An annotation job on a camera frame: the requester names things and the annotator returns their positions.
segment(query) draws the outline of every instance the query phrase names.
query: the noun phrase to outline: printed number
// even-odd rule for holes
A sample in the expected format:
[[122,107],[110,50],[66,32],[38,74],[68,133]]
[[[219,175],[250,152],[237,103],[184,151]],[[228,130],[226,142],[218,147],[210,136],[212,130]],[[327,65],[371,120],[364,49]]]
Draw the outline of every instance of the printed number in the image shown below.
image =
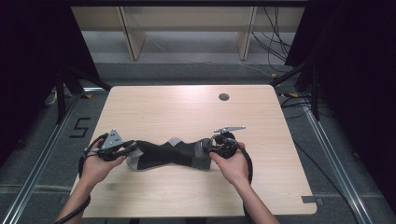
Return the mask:
[[75,125],[74,130],[84,130],[84,133],[83,133],[82,135],[69,135],[69,138],[83,138],[83,137],[85,137],[85,134],[87,133],[88,128],[87,128],[87,127],[78,127],[78,125],[79,125],[79,122],[80,122],[81,120],[90,120],[90,119],[91,119],[91,118],[79,118],[79,119],[77,120],[77,123],[76,123],[76,125]]

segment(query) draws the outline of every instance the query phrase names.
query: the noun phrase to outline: hand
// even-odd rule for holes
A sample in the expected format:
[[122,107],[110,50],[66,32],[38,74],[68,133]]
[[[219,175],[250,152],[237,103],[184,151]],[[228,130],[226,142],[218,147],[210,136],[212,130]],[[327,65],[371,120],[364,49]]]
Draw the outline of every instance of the hand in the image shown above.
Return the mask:
[[209,156],[219,166],[224,178],[232,185],[248,182],[248,163],[241,150],[236,150],[230,159],[224,159],[215,152],[209,153]]
[[[92,147],[98,147],[102,141],[103,139],[100,139]],[[120,165],[126,159],[125,156],[122,156],[114,161],[102,161],[95,154],[96,152],[88,153],[80,179],[80,181],[84,181],[91,187],[103,181],[114,167]]]

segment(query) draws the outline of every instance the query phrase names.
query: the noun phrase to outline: dark wall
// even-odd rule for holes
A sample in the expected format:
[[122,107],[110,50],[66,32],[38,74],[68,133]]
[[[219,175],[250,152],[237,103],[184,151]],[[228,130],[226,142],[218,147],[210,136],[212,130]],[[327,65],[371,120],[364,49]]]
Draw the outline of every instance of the dark wall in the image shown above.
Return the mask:
[[43,107],[55,75],[65,66],[99,80],[70,7],[0,1],[0,166]]
[[396,214],[396,3],[348,1],[320,85]]

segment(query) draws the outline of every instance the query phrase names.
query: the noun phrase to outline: person's right hand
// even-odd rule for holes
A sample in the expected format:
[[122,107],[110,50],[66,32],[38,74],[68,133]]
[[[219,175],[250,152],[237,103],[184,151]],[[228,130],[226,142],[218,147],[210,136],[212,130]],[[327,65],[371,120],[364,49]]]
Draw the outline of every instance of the person's right hand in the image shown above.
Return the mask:
[[236,150],[230,159],[224,159],[215,152],[210,152],[209,156],[219,166],[224,178],[232,185],[248,182],[248,163],[241,150]]

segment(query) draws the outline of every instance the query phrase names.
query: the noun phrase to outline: metal frame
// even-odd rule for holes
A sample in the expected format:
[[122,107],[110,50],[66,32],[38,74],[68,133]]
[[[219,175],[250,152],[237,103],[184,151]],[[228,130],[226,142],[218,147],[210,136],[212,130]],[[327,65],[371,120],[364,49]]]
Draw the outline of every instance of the metal frame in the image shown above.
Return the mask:
[[62,132],[64,131],[64,126],[67,123],[70,114],[73,111],[73,108],[77,104],[79,97],[80,95],[73,95],[70,99],[70,103],[66,108],[64,118],[61,122],[55,125],[55,128],[52,131],[51,136],[49,137],[49,141],[44,146],[43,151],[35,162],[35,166],[23,183],[13,204],[9,207],[6,217],[2,222],[3,224],[17,223],[20,219],[26,204],[29,202],[29,199],[32,196],[35,185],[37,184],[40,176],[43,174],[44,169],[46,168],[50,157],[55,150],[56,145],[58,144]]
[[315,118],[315,116],[311,113],[311,111],[309,111],[309,108],[307,106],[304,106],[304,111],[307,112],[306,116],[309,120],[309,123],[311,124],[312,129],[314,130],[322,146],[322,149],[332,167],[332,170],[334,171],[335,177],[337,178],[341,189],[343,190],[349,204],[352,206],[352,209],[355,212],[359,223],[373,223],[367,211],[366,205],[364,204],[361,196],[359,195],[355,186],[350,180],[346,169],[344,168],[343,164],[337,156],[337,153],[332,147],[332,143],[327,137],[327,134],[321,126],[320,121]]

